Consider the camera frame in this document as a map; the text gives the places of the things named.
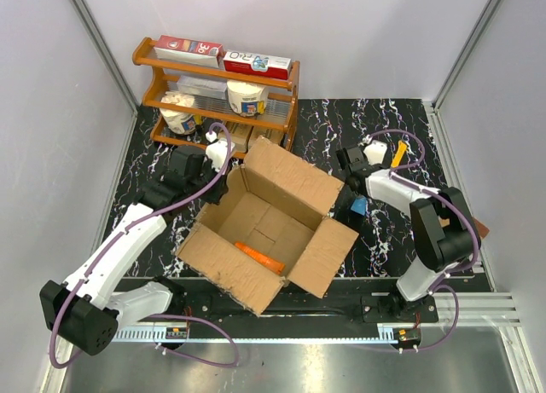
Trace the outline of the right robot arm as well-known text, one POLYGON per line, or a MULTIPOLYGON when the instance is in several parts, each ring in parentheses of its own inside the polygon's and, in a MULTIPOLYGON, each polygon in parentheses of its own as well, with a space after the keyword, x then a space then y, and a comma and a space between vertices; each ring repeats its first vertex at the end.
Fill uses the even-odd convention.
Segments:
POLYGON ((344 183, 355 194, 381 201, 409 217, 416 257, 395 287, 380 297, 380 315, 413 317, 445 277, 479 253, 481 238, 462 192, 430 188, 399 176, 369 147, 342 148, 336 157, 344 183))

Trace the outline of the brown cardboard express box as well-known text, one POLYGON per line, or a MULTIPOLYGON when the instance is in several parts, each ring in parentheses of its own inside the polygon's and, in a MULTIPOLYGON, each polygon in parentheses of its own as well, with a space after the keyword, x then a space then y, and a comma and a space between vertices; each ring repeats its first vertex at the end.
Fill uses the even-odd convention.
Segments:
POLYGON ((219 205, 201 208, 177 257, 255 315, 288 283, 322 298, 358 237, 329 216, 343 182, 260 137, 227 184, 219 205), (285 269, 269 271, 237 241, 285 269))

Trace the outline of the yellow utility knife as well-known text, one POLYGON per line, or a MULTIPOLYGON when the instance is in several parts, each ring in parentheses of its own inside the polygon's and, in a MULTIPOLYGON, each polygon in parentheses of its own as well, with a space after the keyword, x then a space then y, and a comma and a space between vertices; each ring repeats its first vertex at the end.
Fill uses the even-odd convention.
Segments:
POLYGON ((398 148, 395 154, 392 156, 392 162, 391 162, 392 169, 397 168, 401 165, 407 149, 408 149, 408 145, 404 141, 400 140, 398 142, 398 148))

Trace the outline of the orange wooden shelf rack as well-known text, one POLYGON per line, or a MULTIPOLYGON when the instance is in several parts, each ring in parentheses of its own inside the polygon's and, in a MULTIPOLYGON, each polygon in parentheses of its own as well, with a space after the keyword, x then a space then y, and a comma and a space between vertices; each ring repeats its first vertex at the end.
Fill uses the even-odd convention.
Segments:
POLYGON ((282 133, 282 147, 288 151, 292 149, 299 114, 299 61, 291 64, 288 78, 281 80, 165 60, 157 56, 154 50, 156 44, 157 42, 152 38, 145 37, 132 54, 135 65, 148 66, 153 71, 150 85, 142 97, 144 106, 177 113, 190 113, 203 121, 216 119, 233 124, 248 124, 268 130, 278 130, 282 133), (178 91, 178 81, 182 76, 204 80, 235 80, 263 85, 269 91, 268 103, 264 113, 253 117, 243 117, 231 108, 227 96, 217 98, 193 91, 189 94, 194 97, 194 103, 189 107, 166 102, 168 93, 178 91))

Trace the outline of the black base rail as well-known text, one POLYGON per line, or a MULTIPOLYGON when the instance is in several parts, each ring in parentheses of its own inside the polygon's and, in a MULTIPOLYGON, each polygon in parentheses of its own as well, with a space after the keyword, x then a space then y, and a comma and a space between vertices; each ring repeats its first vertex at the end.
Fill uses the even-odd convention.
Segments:
POLYGON ((215 323, 239 341, 372 338, 380 324, 422 326, 439 321, 434 299, 416 314, 391 316, 378 301, 394 289, 394 279, 336 278, 323 298, 296 285, 283 287, 263 314, 256 316, 203 278, 174 278, 186 291, 189 313, 215 323))

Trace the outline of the orange tube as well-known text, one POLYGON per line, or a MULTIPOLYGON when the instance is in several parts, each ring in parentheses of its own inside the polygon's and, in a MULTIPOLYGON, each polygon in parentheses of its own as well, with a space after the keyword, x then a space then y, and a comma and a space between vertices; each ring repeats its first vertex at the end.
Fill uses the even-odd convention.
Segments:
POLYGON ((247 246, 244 243, 237 241, 235 246, 246 255, 248 255, 252 260, 266 267, 269 271, 280 275, 285 269, 285 264, 275 260, 274 258, 268 257, 265 254, 253 249, 250 246, 247 246))

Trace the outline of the white cup lower left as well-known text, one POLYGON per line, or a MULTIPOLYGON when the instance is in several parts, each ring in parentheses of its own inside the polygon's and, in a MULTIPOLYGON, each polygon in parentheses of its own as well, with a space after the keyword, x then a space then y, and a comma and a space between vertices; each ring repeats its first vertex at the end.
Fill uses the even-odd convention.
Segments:
MULTIPOLYGON (((192 95, 178 91, 167 91, 161 98, 162 103, 168 103, 179 107, 193 107, 195 98, 192 95)), ((166 121, 168 128, 175 134, 187 136, 194 133, 198 126, 202 125, 200 115, 161 108, 160 113, 166 121)))

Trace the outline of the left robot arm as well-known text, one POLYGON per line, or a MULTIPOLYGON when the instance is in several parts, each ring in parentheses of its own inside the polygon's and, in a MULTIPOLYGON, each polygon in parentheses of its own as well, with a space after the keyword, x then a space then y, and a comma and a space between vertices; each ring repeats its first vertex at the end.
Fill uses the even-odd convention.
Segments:
POLYGON ((97 355, 115 333, 153 315, 180 318, 185 290, 164 276, 122 294, 115 289, 129 267, 180 210, 195 199, 218 204, 227 193, 232 148, 220 140, 205 149, 180 146, 163 173, 144 183, 120 223, 63 282, 48 281, 39 299, 50 331, 49 354, 63 338, 87 355, 97 355))

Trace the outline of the blue tube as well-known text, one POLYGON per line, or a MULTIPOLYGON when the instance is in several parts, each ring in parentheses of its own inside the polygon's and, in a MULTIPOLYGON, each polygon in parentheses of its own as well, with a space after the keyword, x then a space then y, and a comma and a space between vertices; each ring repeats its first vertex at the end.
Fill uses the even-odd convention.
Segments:
POLYGON ((366 216, 368 211, 368 200, 365 197, 355 198, 350 210, 361 216, 366 216))

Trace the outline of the red white toothpaste box right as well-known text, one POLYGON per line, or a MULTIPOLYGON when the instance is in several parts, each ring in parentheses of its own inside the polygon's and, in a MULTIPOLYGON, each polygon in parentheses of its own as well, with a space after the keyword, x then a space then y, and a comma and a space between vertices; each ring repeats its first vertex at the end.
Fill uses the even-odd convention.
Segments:
POLYGON ((292 63, 290 58, 237 50, 228 50, 223 58, 224 69, 228 72, 280 80, 288 79, 292 63))

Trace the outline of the tan carton left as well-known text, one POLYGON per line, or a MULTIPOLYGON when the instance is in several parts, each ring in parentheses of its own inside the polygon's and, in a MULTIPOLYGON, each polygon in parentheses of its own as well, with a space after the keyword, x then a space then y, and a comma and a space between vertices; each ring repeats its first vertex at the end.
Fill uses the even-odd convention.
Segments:
POLYGON ((235 144, 235 150, 240 153, 246 153, 248 142, 253 131, 250 124, 228 122, 226 124, 231 141, 235 144))

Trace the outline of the red toothpaste box left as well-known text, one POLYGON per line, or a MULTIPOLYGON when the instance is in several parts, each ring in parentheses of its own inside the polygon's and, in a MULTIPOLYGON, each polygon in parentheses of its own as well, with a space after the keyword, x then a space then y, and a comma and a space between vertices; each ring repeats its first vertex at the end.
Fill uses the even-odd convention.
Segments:
POLYGON ((219 68, 224 56, 221 43, 162 35, 154 45, 155 54, 164 60, 219 68))

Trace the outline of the tan carton right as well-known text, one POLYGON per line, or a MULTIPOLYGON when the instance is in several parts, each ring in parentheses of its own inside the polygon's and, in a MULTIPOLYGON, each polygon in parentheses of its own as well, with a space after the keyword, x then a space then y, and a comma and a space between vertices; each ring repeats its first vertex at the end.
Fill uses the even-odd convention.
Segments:
POLYGON ((247 148, 250 149, 260 137, 264 137, 269 141, 280 145, 282 143, 284 133, 281 130, 254 126, 248 139, 247 148))

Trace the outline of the white cup middle shelf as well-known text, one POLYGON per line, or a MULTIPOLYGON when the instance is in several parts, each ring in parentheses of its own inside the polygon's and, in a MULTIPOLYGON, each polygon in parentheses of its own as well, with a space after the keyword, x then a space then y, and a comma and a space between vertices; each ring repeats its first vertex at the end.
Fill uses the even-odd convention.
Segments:
POLYGON ((227 94, 232 111, 242 117, 256 117, 265 113, 269 87, 242 81, 228 80, 227 94))

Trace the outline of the grey flat box on shelf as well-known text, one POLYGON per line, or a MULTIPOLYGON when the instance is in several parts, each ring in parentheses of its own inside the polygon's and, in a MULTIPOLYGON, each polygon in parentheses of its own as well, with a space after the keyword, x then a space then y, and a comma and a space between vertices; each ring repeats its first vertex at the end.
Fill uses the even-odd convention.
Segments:
POLYGON ((222 80, 182 75, 177 81, 177 88, 184 94, 227 99, 227 83, 222 80))

